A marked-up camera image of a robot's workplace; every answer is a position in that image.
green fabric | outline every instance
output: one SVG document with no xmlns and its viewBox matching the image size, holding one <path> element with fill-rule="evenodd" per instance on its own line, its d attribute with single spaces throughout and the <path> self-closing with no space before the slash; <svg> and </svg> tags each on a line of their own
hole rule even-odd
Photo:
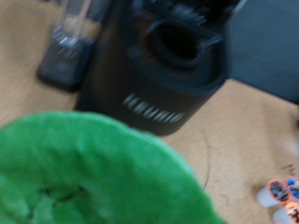
<svg viewBox="0 0 299 224">
<path fill-rule="evenodd" d="M 224 223 L 174 150 L 77 112 L 33 115 L 0 130 L 0 222 Z"/>
</svg>

keurig logo text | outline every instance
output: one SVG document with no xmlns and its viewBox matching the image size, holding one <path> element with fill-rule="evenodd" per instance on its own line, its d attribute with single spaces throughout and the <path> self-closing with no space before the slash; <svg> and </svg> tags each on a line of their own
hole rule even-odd
<svg viewBox="0 0 299 224">
<path fill-rule="evenodd" d="M 173 113 L 150 105 L 150 103 L 135 96 L 134 93 L 125 98 L 122 104 L 145 119 L 152 119 L 163 123 L 176 123 L 185 115 L 185 113 Z"/>
</svg>

table surface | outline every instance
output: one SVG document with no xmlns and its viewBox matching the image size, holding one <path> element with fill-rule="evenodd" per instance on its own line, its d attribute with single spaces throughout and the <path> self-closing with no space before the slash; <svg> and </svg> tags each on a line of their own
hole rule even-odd
<svg viewBox="0 0 299 224">
<path fill-rule="evenodd" d="M 50 12 L 0 1 L 0 125 L 29 113 L 71 110 L 77 95 L 40 83 Z M 193 168 L 229 223 L 272 223 L 255 196 L 270 179 L 299 174 L 297 106 L 229 80 L 177 133 L 164 138 Z"/>
</svg>

black coffee maker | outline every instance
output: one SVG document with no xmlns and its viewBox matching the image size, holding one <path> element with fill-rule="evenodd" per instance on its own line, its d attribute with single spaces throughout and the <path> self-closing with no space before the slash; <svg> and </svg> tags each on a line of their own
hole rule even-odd
<svg viewBox="0 0 299 224">
<path fill-rule="evenodd" d="M 229 77 L 224 24 L 233 0 L 114 0 L 76 110 L 177 131 Z"/>
</svg>

green plush toy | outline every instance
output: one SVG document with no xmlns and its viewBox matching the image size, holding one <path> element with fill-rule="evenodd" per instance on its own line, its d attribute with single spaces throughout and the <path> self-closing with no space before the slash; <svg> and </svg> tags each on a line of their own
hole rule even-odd
<svg viewBox="0 0 299 224">
<path fill-rule="evenodd" d="M 224 222 L 157 138 L 104 116 L 49 112 L 0 130 L 0 223 Z"/>
</svg>

